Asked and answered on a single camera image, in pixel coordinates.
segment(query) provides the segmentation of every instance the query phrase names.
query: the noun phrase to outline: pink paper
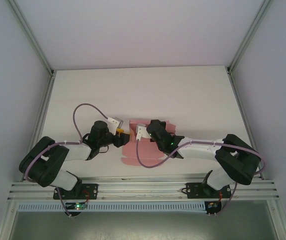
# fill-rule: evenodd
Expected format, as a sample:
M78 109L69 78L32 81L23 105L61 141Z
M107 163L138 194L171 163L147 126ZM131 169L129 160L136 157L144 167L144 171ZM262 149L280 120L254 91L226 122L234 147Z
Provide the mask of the pink paper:
M131 119L129 121L129 131L130 131L130 139L129 143L127 143L122 148L122 154L126 157L122 157L122 162L126 165L130 166L140 166L139 161L137 159L136 153L136 128L137 124L150 124L151 120L146 119ZM169 121L166 121L165 129L169 133L174 133L176 130L176 126L171 124ZM138 143L138 154L139 159L145 165L151 166L157 164L161 161L165 154L158 149L158 146L155 142L150 142L150 139L141 138Z

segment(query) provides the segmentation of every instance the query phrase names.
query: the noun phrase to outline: white table surface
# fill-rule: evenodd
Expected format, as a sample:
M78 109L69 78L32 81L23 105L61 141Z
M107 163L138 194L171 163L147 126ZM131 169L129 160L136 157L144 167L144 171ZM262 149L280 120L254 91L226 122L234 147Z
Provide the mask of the white table surface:
M124 69L59 70L51 94L42 136L55 141L78 141L72 113L81 103L97 106L105 115L124 120L170 120L176 134L215 140L235 134L249 138L224 66L150 67ZM93 108L76 113L81 133L104 120ZM219 168L215 161L171 158L162 166L146 169L121 162L122 149L109 151L89 161L67 161L62 169L79 177L157 176L207 173Z

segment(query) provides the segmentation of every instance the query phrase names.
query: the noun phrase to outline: white wall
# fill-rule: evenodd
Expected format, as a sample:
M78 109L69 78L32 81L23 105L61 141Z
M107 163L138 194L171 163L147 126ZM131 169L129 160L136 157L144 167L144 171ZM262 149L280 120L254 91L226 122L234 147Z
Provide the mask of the white wall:
M56 70L228 66L262 0L17 0Z
M48 74L10 8L0 0L0 217L12 181L20 178Z
M286 1L275 0L235 72L258 150L286 212Z

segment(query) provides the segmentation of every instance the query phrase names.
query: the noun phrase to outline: white panel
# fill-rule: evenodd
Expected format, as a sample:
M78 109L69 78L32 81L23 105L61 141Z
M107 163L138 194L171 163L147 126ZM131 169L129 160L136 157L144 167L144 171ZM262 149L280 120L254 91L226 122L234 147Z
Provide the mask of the white panel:
M248 142L247 132L224 66L150 67L58 71L44 124L43 136L78 141L72 113L91 103L109 117L170 120L176 133L193 139L216 140L233 133ZM76 122L83 135L104 118L82 106ZM199 158L169 159L153 169L121 162L122 149L90 161L68 161L63 169L79 177L146 176L207 173L219 164Z
M0 217L12 181L20 178L48 79L7 3L0 0Z
M262 0L17 0L55 69L228 66Z
M286 212L286 1L275 0L235 79L258 150Z

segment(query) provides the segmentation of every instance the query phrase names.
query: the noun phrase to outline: black mounting bracket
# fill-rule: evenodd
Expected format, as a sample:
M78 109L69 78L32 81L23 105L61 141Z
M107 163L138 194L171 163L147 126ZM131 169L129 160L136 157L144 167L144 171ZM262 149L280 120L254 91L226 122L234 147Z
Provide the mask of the black mounting bracket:
M215 191L209 196L204 192L202 182L188 182L186 186L186 195L188 199L217 199L220 198L220 192L222 199L229 199L231 196L230 185L224 186L221 190Z
M96 200L98 197L98 190L99 190L99 185L96 183L83 183L81 185L80 192L77 196L73 195L71 191L67 191L63 188L59 187L59 192L62 196L63 200L86 200L88 198L89 193L89 200ZM59 200L59 194L58 191L55 189L54 190L54 195L53 195L54 200Z

